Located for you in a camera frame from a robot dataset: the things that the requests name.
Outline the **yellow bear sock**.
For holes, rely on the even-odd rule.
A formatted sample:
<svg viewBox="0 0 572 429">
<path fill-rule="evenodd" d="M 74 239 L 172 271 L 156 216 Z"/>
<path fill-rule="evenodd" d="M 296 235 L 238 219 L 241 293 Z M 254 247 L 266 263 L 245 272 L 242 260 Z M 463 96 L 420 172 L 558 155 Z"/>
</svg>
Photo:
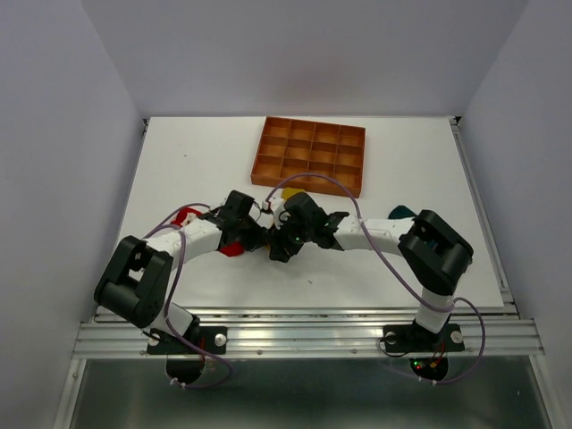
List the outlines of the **yellow bear sock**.
<svg viewBox="0 0 572 429">
<path fill-rule="evenodd" d="M 306 194 L 306 191 L 304 189 L 285 188 L 282 190 L 281 198 L 286 201 L 298 194 Z"/>
</svg>

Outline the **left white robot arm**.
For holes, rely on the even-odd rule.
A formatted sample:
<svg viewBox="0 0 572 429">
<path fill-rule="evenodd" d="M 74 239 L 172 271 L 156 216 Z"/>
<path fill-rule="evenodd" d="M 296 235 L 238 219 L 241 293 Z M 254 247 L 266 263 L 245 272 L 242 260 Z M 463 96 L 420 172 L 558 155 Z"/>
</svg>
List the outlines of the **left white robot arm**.
<svg viewBox="0 0 572 429">
<path fill-rule="evenodd" d="M 261 247 L 264 228 L 250 215 L 254 205 L 252 197 L 233 190 L 185 225 L 165 223 L 142 239 L 124 237 L 97 283 L 95 302 L 141 330 L 168 333 L 180 352 L 193 350 L 196 317 L 172 302 L 182 267 L 235 242 L 246 250 Z"/>
</svg>

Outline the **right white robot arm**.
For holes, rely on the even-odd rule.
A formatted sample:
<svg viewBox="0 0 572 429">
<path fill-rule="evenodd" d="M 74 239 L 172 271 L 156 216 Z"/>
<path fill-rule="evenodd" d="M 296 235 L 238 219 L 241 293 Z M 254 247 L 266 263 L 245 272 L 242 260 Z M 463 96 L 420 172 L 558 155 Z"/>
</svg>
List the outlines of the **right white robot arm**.
<svg viewBox="0 0 572 429">
<path fill-rule="evenodd" d="M 365 220 L 348 212 L 328 214 L 305 192 L 288 199 L 269 198 L 263 211 L 273 216 L 268 232 L 272 260 L 287 262 L 306 243 L 403 257 L 422 286 L 412 341 L 430 349 L 442 340 L 458 281 L 473 262 L 474 250 L 434 211 L 423 210 L 400 219 Z"/>
</svg>

